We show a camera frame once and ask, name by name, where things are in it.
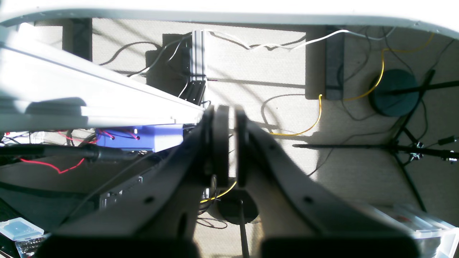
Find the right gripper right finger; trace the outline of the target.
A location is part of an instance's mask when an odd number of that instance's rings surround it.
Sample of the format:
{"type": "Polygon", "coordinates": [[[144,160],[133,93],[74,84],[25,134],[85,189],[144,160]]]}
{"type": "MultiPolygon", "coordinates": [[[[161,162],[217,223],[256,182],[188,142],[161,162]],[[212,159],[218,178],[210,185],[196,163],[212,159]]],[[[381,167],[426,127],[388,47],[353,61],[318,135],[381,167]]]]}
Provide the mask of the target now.
{"type": "Polygon", "coordinates": [[[237,181],[254,200],[262,258],[418,258],[415,241],[314,182],[235,108],[237,181]]]}

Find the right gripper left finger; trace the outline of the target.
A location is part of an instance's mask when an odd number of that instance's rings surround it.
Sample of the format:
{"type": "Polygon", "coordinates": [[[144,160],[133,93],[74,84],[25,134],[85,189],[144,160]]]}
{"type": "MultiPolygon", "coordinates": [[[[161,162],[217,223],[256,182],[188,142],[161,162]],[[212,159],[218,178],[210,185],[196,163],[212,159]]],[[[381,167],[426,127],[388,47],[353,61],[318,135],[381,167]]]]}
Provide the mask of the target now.
{"type": "Polygon", "coordinates": [[[38,258],[197,258],[193,242],[202,193],[216,176],[228,186],[229,107],[209,107],[156,174],[106,209],[64,224],[38,258]]]}

